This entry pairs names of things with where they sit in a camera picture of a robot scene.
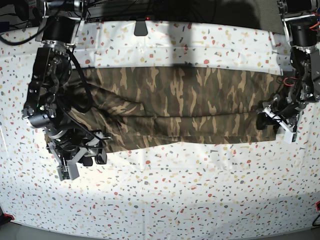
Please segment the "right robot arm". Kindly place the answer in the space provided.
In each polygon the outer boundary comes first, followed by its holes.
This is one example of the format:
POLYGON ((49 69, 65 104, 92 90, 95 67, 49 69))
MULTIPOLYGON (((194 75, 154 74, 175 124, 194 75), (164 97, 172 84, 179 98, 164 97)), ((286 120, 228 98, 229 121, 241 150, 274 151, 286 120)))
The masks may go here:
POLYGON ((106 142, 111 138, 101 130, 89 130, 71 116, 71 110, 87 113, 93 97, 80 64, 74 56, 76 34, 89 7, 87 0, 46 0, 36 40, 37 50, 22 116, 35 129, 43 130, 47 150, 58 162, 61 180, 79 177, 78 164, 90 167, 107 162, 106 142), (87 104, 68 100, 65 84, 73 70, 79 74, 87 104))

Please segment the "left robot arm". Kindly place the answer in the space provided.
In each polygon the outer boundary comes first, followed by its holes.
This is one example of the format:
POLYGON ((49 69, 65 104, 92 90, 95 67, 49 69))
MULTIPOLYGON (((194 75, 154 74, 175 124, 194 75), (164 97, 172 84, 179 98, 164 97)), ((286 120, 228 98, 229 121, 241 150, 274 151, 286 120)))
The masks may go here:
POLYGON ((320 2, 318 0, 279 0, 279 14, 290 46, 294 75, 286 75, 280 92, 258 110, 256 127, 281 127, 285 142, 297 140, 300 118, 309 103, 320 101, 320 2))

